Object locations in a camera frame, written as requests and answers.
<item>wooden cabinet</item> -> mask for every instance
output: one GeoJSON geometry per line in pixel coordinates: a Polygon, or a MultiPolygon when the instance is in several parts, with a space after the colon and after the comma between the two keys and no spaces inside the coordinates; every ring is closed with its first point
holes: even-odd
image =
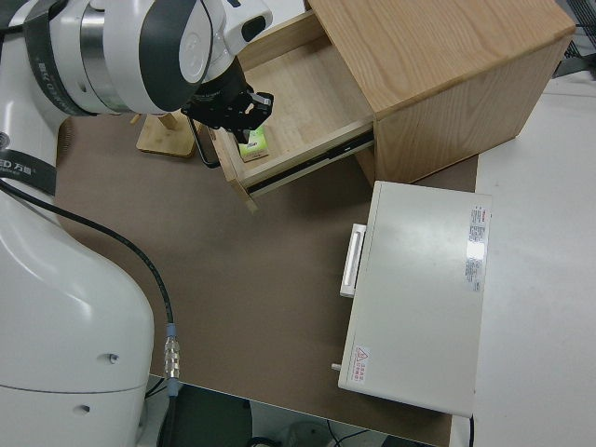
{"type": "Polygon", "coordinates": [[[575,26],[551,0],[311,0],[239,55],[275,95],[269,156],[212,139],[251,198],[355,152],[370,181],[414,182],[514,138],[575,26]]]}

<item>warning triangle symbol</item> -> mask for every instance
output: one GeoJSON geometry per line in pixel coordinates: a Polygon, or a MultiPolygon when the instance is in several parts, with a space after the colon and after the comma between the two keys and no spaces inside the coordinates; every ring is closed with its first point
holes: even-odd
{"type": "Polygon", "coordinates": [[[366,352],[364,352],[361,347],[359,347],[356,350],[356,360],[357,361],[363,361],[364,359],[367,359],[368,357],[369,357],[369,355],[366,352]]]}

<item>cable connector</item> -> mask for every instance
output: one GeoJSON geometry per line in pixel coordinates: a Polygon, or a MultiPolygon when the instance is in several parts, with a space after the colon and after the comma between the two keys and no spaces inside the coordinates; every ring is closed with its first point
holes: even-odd
{"type": "Polygon", "coordinates": [[[176,326],[169,323],[167,327],[166,345],[164,346],[164,373],[168,379],[168,394],[178,395],[178,379],[180,378],[180,345],[176,339],[176,326]]]}

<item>box handle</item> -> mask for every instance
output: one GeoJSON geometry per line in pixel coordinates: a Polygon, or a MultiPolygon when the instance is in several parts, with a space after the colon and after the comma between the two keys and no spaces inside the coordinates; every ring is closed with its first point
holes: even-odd
{"type": "Polygon", "coordinates": [[[352,236],[350,237],[350,244],[347,248],[347,256],[345,258],[344,277],[342,278],[342,287],[339,291],[339,294],[346,298],[354,298],[354,294],[356,293],[356,282],[365,233],[366,225],[360,225],[358,223],[352,225],[352,236]]]}

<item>cabinet top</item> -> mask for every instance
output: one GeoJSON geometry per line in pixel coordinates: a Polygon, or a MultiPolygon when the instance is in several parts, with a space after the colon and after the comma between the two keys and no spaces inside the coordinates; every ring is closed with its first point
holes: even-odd
{"type": "Polygon", "coordinates": [[[309,3],[378,117],[575,29],[553,0],[309,3]]]}

